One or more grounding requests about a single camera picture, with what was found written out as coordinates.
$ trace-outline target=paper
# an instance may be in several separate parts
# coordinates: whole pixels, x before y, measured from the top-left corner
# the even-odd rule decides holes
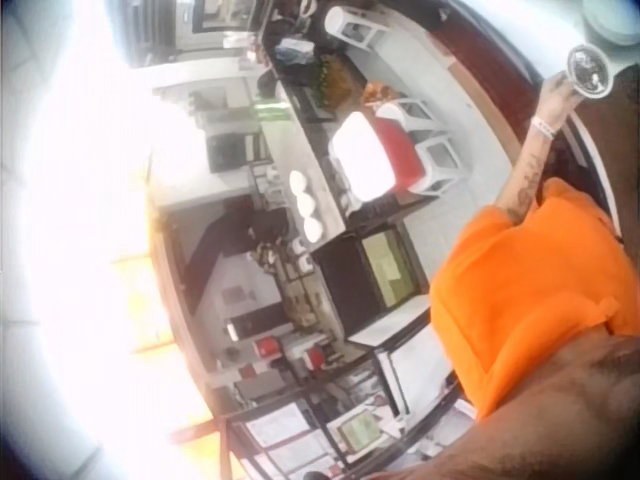
[[[273,465],[273,462],[269,460],[266,455],[264,454],[256,455],[254,457],[254,460],[258,463],[258,465],[262,467],[262,469],[265,471],[265,473],[269,476],[270,479],[272,480],[284,479],[282,474],[278,472],[278,469]],[[247,474],[247,477],[250,478],[251,480],[269,480],[267,478],[264,478],[262,475],[260,475],[260,473],[258,473],[258,470],[253,468],[253,465],[251,464],[251,462],[249,462],[249,460],[247,460],[246,458],[243,458],[242,460],[240,460],[240,463],[242,464],[242,467],[244,468],[244,471]]]
[[[400,280],[402,278],[402,274],[398,269],[398,264],[392,255],[381,258],[378,260],[378,263],[384,272],[384,276],[387,277],[387,280]]]
[[[269,447],[309,430],[309,424],[295,403],[246,423],[249,433],[262,447]]]
[[[335,467],[338,467],[336,465],[336,462],[333,458],[331,457],[323,457],[303,468],[301,468],[300,470],[298,470],[297,472],[291,473],[288,475],[288,477],[291,480],[304,480],[304,476],[306,473],[309,472],[319,472],[319,473],[324,473],[327,477],[333,477],[333,472],[332,470],[335,470]]]
[[[269,451],[269,456],[282,471],[292,472],[326,455],[312,432],[298,440]]]
[[[338,427],[338,431],[351,453],[364,450],[382,435],[378,422],[368,410],[347,420]]]

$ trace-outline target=stool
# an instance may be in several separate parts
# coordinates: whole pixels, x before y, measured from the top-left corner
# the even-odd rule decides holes
[[[466,172],[450,143],[451,135],[436,135],[416,145],[425,176],[408,190],[417,195],[441,196]]]
[[[399,98],[386,102],[376,110],[376,116],[397,121],[406,132],[447,130],[431,112],[427,102],[414,98]]]
[[[386,25],[374,21],[381,16],[353,7],[333,7],[324,19],[327,33],[363,50],[371,51],[369,43],[377,32],[388,32]],[[362,33],[362,27],[368,32]]]

